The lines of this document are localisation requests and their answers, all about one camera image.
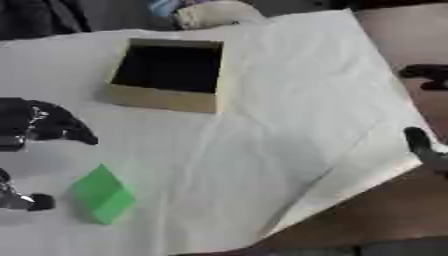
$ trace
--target green cube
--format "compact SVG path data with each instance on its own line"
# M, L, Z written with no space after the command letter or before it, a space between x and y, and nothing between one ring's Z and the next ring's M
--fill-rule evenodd
M111 224L135 201L132 194L104 165L73 185L75 198L102 224Z

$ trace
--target table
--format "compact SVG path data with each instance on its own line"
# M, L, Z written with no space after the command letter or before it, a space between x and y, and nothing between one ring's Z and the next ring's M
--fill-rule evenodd
M436 4L365 11L357 16L392 68L399 70L406 64L448 63L447 13L448 4ZM446 143L448 93L423 92L419 89L421 81L403 80L420 112ZM448 181L422 166L243 251L448 235L447 198Z

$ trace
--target table surface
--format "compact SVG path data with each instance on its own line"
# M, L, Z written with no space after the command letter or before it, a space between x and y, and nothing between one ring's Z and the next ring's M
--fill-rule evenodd
M367 33L377 43L380 52L394 69L403 64L411 64L408 63L410 60L440 63L437 59L443 60L448 57L448 49L440 47L439 53L437 47L424 46L425 40L434 36L431 33L438 32L425 31L424 23L428 20L431 24L431 21L421 15L424 13L434 16L433 20L440 23L440 17L433 15L446 14L440 7L448 12L448 5L434 5L428 8L425 6L405 7L397 11L385 9L384 13L381 13L381 10L375 11L376 13L369 14L366 20L361 21ZM410 21L415 21L414 25L419 24L418 33L409 29ZM388 37L393 35L394 31L400 31L399 36L402 37L400 40L416 39L420 42L411 45L411 51L400 50L397 47L400 47L401 42L388 42L390 40ZM444 33L443 39L447 42L448 32ZM416 55L405 56L414 50L412 47L418 47L415 51ZM403 80L403 82L440 141L448 142L448 92L423 92L419 89L421 80ZM448 180L422 166L242 251L359 245L448 235L447 198ZM235 255L235 252L219 253L219 255Z
M415 94L418 90L415 81L405 84L422 113L437 113L434 108L441 106L448 109L448 93L433 93L428 97ZM430 103L429 98L436 100ZM446 138L448 113L425 117L439 137ZM448 180L422 166L237 252L359 245L448 235L447 198ZM235 251L218 255L235 255Z

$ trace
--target cardboard box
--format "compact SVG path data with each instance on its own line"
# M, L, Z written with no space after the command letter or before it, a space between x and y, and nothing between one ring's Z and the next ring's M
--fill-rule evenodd
M215 113L223 43L130 39L107 82L120 105Z

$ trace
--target white cloth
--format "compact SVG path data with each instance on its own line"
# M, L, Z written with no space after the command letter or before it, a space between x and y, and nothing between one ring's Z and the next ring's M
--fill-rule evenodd
M104 81L130 37L225 41L220 112L105 101ZM8 255L152 256L247 246L417 166L405 127L432 136L349 11L205 31L8 42L0 47L0 84L2 97L66 107L100 138L96 147L32 143L0 154L21 190L58 198L50 212L0 212ZM99 163L137 199L110 226L79 220L66 199L70 185Z
M205 2L176 12L183 29L204 29L223 25L260 22L266 18L253 6L235 0Z

